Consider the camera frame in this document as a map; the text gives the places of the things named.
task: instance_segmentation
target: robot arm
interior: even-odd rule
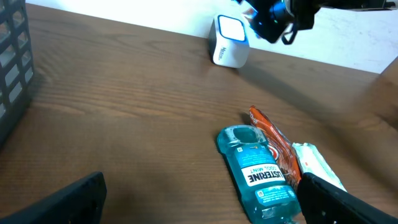
[[[263,39],[275,43],[282,35],[284,44],[291,44],[299,30],[312,29],[315,13],[321,7],[354,11],[390,10],[398,0],[247,0],[257,11],[251,21],[253,30]],[[289,24],[292,30],[284,32]]]

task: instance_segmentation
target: white wall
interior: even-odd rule
[[[240,16],[230,0],[26,0],[89,16],[207,37],[215,14]],[[398,10],[353,12],[321,9],[312,30],[295,42],[270,44],[248,32],[250,46],[319,62],[381,73],[398,56]]]

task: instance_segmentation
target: wood grain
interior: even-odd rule
[[[198,37],[27,12],[33,100],[0,151],[0,217],[100,170],[103,223],[248,223],[214,138],[253,104],[315,144],[349,193],[398,216],[395,64],[378,76],[253,50],[233,70]]]

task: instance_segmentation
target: mouthwash bottle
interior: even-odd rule
[[[224,128],[217,137],[238,197],[251,223],[295,223],[301,212],[260,129],[248,125]]]

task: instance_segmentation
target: orange plastic package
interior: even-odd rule
[[[268,139],[268,148],[279,168],[284,174],[286,181],[297,191],[297,186],[301,180],[300,167],[297,162],[295,150],[290,141],[272,124],[270,119],[255,106],[250,110],[251,125],[261,129]]]

